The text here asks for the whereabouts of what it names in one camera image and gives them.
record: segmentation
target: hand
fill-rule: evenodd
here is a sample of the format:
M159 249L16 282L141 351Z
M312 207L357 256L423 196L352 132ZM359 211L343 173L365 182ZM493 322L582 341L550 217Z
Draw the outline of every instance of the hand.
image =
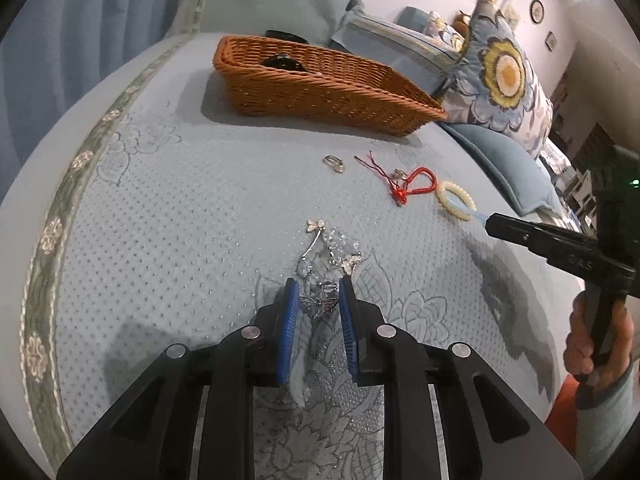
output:
M591 374L593 372L593 341L584 323L584 292L576 296L574 311L569 318L571 333L566 338L564 366L571 375ZM594 390L602 390L615 383L629 368L631 347L634 336L634 322L625 303L618 300L611 315L611 323L616 330L616 339L611 347L609 362L598 369L599 378Z

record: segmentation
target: jewelry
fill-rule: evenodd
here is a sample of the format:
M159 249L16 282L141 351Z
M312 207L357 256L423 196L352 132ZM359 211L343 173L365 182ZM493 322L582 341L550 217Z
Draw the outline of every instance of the jewelry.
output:
M391 174L391 178L393 180L407 180L409 176L404 171L395 168L394 172Z
M343 173L344 172L344 163L338 157L333 155L327 155L323 160L325 164L331 166L335 173Z
M465 204L467 210L455 205L448 197L447 191L453 193L457 196L462 202ZM464 189L462 189L458 184L454 184L449 180L444 182L439 182L436 186L436 196L440 203L444 206L444 209L449 211L453 216L459 218L461 220L471 220L470 211L476 210L476 204L474 200L471 198L471 195L467 193Z
M396 199L396 203L398 205L406 204L408 195L430 193L436 189L436 184L438 183L438 181L436 180L436 176L433 174L433 171L429 170L428 168L416 168L409 176L406 176L406 173L402 170L395 170L393 172L393 177L391 177L385 173L385 170L383 170L379 165L376 164L376 161L373 160L373 153L369 152L371 164L367 164L364 160L357 156L354 156L353 158L355 158L361 164L364 164L367 168L377 171L380 176L386 178L386 181L389 183L389 187L391 188L391 196ZM409 190L409 184L411 184L414 178L421 173L426 174L431 179L431 185L429 187L419 187L417 189ZM402 180L402 186L400 186L400 184L398 184L396 180Z
M304 281L304 294L300 298L307 306L321 307L324 311L330 312L338 303L338 280L335 279L334 271L337 270L340 275L351 276L356 265L362 261L362 254L358 250L360 243L348 241L345 234L328 228L322 220L308 220L306 224L306 232L315 232L316 236L300 256L298 263L296 272ZM322 271L317 268L317 262L308 257L320 238L324 242L325 251L321 251L316 259L319 258L322 263L328 264L325 266L324 276L321 276ZM323 252L328 255L324 260Z

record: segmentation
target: green floral border trim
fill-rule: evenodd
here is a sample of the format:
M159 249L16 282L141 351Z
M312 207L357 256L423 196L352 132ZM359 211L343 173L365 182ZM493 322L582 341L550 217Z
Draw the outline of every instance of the green floral border trim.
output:
M20 367L31 422L56 471L73 449L58 388L55 312L66 242L89 178L120 119L158 69L191 37L148 65L92 128L54 195L31 260L20 314Z

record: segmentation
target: red cord knot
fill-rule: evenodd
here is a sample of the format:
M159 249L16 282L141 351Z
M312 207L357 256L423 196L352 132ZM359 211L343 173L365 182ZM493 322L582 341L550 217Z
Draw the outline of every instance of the red cord knot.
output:
M386 174L385 171L382 168L380 168L379 165L376 164L376 161L373 160L373 153L369 152L369 158L371 159L371 164L367 164L364 160L362 160L357 156L354 156L353 158L355 158L358 162L361 162L371 170L378 172L378 174L383 178L386 178L386 181L388 182L389 187L391 188L391 195L394 199L396 199L396 203L398 205L406 204L408 195L419 195L419 194L430 193L434 191L436 189L436 186L438 185L438 181L436 180L436 176L433 174L433 171L429 170L428 168L424 168L422 166L420 168L416 168L415 170L413 170L411 175L409 175L402 183L402 186L400 186L394 179L388 176L388 174ZM431 185L429 187L419 187L417 189L409 189L409 184L411 184L414 178L421 173L427 175L431 179Z

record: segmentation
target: wicker basket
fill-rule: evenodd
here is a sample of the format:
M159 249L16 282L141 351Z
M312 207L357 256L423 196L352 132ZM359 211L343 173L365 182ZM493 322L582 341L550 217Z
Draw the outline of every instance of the wicker basket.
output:
M279 53L309 72L260 65ZM328 48L225 36L213 65L226 80L232 105L244 115L299 116L396 136L447 117L433 98L391 67Z

